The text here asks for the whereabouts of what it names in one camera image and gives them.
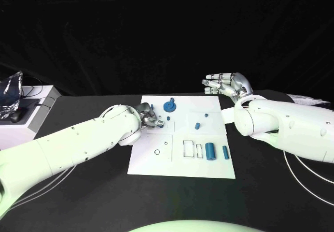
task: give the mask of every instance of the blue object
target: blue object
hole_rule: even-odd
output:
[[[174,98],[169,98],[169,101],[164,103],[164,111],[172,112],[175,110]]]
[[[213,143],[205,144],[205,154],[207,154],[207,160],[215,160]]]
[[[223,146],[223,151],[224,151],[224,159],[227,160],[228,159],[228,154],[227,154],[227,148],[226,148],[226,146]]]

